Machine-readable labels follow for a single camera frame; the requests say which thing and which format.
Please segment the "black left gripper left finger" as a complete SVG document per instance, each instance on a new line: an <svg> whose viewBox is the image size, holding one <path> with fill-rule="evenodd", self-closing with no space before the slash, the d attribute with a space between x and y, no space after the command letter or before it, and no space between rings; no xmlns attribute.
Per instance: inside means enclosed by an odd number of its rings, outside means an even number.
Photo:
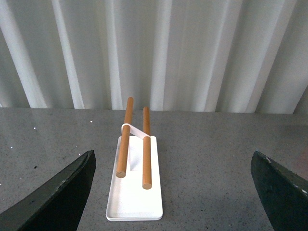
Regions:
<svg viewBox="0 0 308 231"><path fill-rule="evenodd" d="M85 152L46 183L0 215L2 231L75 231L96 169L93 150Z"/></svg>

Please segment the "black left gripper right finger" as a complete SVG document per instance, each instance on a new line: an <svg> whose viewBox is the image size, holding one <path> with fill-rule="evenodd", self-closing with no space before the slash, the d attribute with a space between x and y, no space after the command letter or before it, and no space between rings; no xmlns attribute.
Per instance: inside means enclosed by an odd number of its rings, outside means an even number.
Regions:
<svg viewBox="0 0 308 231"><path fill-rule="evenodd" d="M308 181L255 151L251 175L260 201L276 231L308 229Z"/></svg>

